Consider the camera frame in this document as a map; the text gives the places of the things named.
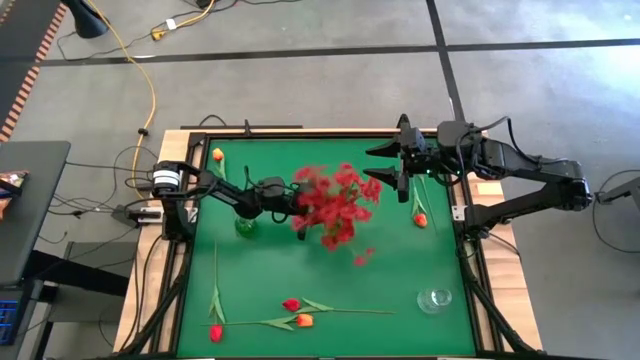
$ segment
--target gray floor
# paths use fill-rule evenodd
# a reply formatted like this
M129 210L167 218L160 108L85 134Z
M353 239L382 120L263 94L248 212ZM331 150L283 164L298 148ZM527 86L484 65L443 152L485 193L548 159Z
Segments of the gray floor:
M153 7L142 0L97 4L126 42L169 14L190 10L177 0L154 1ZM640 5L629 1L458 0L437 5L445 38L452 44L640 34ZM70 31L71 20L65 18L58 36ZM303 0L241 4L161 42L141 41L131 51L149 55L433 43L421 0ZM67 56L77 57L110 49L115 42L110 36L91 41L71 37L63 45ZM450 56L468 121L488 124L510 115L521 147L581 161L595 190L616 171L640 168L639 55L638 47L603 47ZM49 58L58 59L60 53L52 48ZM305 127L388 127L403 112L420 126L452 118L435 53L158 63L145 68L158 92L158 113L147 141L154 151L165 129L197 124L209 113L231 124L246 118L253 124ZM146 83L133 66L45 67L13 140L66 139L73 145L71 160L111 164L122 148L134 144L149 103ZM491 136L508 139L502 128ZM130 161L129 153L119 164ZM145 156L142 167L151 161ZM508 197L537 188L512 180L503 186ZM99 199L112 187L108 171L68 167L58 192ZM120 189L112 204L132 199L129 189ZM629 201L599 210L599 224L611 242L640 249L640 213ZM87 215L81 220L50 217L43 235L55 238L66 229L72 241L107 239L121 231L108 216ZM588 211L549 210L516 220L514 229L545 349L561 355L637 358L640 287L634 279L639 256L614 252L598 242ZM131 234L127 240L134 239ZM82 338L72 344L70 334ZM54 330L47 349L47 355L64 359L108 353L95 324Z

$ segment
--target desk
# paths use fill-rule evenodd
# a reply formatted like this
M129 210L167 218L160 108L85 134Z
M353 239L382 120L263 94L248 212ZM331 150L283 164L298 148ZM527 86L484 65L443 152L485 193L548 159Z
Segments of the desk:
M338 161L347 161L356 169L389 166L393 159L368 157L364 149L382 143L395 131L257 129L252 131L252 138L243 139L244 130L207 130L206 136L204 130L173 130L165 133L160 159L187 160L195 166L204 161L203 166L211 169L210 151L214 146L220 147L228 159L229 181L242 184L245 164L250 166L254 180L274 175L286 178L286 174L313 163L336 167ZM425 135L434 133L423 131ZM202 156L200 140L205 140L206 156ZM470 182L476 203L502 201L498 182L474 177ZM312 231L304 243L299 242L288 225L272 224L268 214L259 218L260 232L255 240L239 239L233 231L233 211L214 199L203 200L193 251L187 252L191 259L188 286L167 311L161 331L146 350L175 351L178 357L214 357L473 355L479 347L493 349L486 314L479 304L474 306L472 296L465 294L455 257L449 208L454 196L430 179L427 193L430 224L418 229L411 223L411 204L398 204L395 192L383 191L372 221L356 231L356 241L367 238L363 243L377 248L372 261L363 268L352 265L352 255L346 250L327 253L316 239L319 232L314 235ZM455 195L460 203L459 194ZM142 229L133 270L142 279L143 264L149 258L140 314L143 325L156 308L159 293L177 274L185 253L184 244L170 245L166 241L150 252L160 232L159 225ZM494 232L514 243L509 226L496 227ZM211 322L208 312L213 291L214 238L222 259L218 260L218 283L228 321L286 316L280 302L288 297L308 297L341 308L390 310L395 314L318 314L313 329L296 329L294 333L264 326L228 327L224 340L213 344L203 325ZM540 348L517 256L486 240L484 259L496 304L523 339ZM482 272L474 260L471 259L476 271ZM416 295L423 287L445 287L452 292L454 300L446 312L436 316L420 312ZM135 321L135 290L134 281L130 281L116 350L122 347Z

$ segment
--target green mat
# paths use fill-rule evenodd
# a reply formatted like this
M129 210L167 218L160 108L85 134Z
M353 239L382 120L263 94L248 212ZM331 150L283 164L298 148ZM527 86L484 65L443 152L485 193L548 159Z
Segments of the green mat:
M343 162L361 171L398 165L397 160L367 156L364 150L382 139L216 140L225 153L227 178L244 186L243 166L251 178L293 180L306 165L327 165L333 173ZM207 169L215 164L209 160ZM373 356L473 355L474 345L447 194L427 179L428 202L422 199L429 225L413 225L411 201L399 204L385 186L373 218L356 225L354 246L373 246L376 253L364 267L353 265L347 248L329 253L320 243L321 228L306 241L291 230L291 220L274 224L271 214L258 218L253 239L235 233L233 210L208 197L202 201L191 274L178 344L179 357L215 356ZM214 285L214 241L218 244L218 285L228 322L267 320L290 315L287 298L311 299L344 309L395 311L393 315L316 313L312 328L289 332L269 326L229 326L220 343L209 340L213 322L209 306ZM416 297L425 288L446 288L449 307L437 315L423 313Z

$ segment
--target glass cup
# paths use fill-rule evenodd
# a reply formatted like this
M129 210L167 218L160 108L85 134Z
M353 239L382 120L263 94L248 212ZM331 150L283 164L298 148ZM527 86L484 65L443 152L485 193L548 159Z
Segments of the glass cup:
M425 289L418 293L418 306L426 314L438 314L451 304L451 292L446 289Z

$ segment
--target white label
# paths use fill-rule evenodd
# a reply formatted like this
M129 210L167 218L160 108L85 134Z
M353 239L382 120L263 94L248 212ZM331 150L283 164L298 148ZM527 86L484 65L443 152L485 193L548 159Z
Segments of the white label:
M178 28L176 26L176 21L173 19L167 19L167 27L169 28L169 30L175 30Z

